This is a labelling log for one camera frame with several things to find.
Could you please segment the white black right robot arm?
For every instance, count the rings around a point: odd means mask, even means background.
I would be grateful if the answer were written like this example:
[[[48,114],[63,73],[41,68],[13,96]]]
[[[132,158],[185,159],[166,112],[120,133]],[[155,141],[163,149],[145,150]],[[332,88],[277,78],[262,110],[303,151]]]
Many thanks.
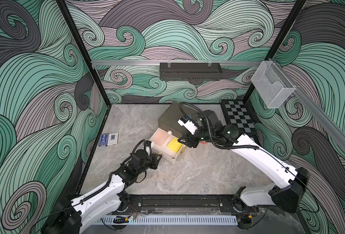
[[[208,142],[218,149],[233,151],[271,179],[270,185],[240,189],[238,199],[241,206],[267,205],[288,213],[297,211],[310,177],[305,168],[295,168],[278,159],[236,125],[223,126],[212,111],[203,111],[186,102],[180,102],[179,109],[183,116],[178,123],[188,131],[178,139],[180,143],[196,148],[199,143]]]

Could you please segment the white drawer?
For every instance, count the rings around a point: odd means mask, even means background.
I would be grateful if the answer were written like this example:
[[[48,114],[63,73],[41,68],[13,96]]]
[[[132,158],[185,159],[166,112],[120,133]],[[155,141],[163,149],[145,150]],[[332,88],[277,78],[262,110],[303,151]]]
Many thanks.
[[[167,144],[174,138],[172,131],[164,131],[158,128],[151,136],[152,148],[155,152],[162,154],[163,158],[171,163],[175,163],[181,153],[185,150],[186,146],[183,145],[178,154],[175,154],[167,148]]]

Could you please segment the olive three-drawer storage box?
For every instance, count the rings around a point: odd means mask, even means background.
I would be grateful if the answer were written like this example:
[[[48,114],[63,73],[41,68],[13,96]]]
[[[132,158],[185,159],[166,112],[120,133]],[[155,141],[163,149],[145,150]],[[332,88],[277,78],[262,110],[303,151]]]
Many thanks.
[[[201,121],[200,119],[203,117],[201,113],[193,107],[193,105],[182,105],[182,110],[185,114],[189,115],[192,120],[196,122],[199,126],[198,129],[203,128],[206,126],[205,121]],[[158,119],[158,127],[165,132],[171,131],[172,135],[180,138],[183,135],[190,133],[184,126],[181,126],[178,121],[184,116],[184,113],[180,110],[180,103],[173,102],[169,108],[161,115]]]

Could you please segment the yellow rectangular sponge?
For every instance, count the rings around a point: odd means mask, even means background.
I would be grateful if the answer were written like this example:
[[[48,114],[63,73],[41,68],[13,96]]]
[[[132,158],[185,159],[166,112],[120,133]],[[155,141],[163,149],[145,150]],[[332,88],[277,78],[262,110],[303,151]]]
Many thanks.
[[[175,154],[178,154],[181,150],[183,144],[178,141],[177,138],[172,138],[172,140],[167,144],[167,148],[170,149]]]

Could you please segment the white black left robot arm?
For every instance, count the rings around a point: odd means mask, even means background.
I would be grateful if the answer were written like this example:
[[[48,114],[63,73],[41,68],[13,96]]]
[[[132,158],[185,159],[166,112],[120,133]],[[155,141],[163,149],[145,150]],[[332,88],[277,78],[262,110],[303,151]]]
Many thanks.
[[[139,175],[156,170],[162,159],[153,153],[153,146],[152,141],[139,141],[104,183],[77,198],[58,202],[39,232],[82,234],[105,215],[127,210],[130,196],[126,189],[137,182]]]

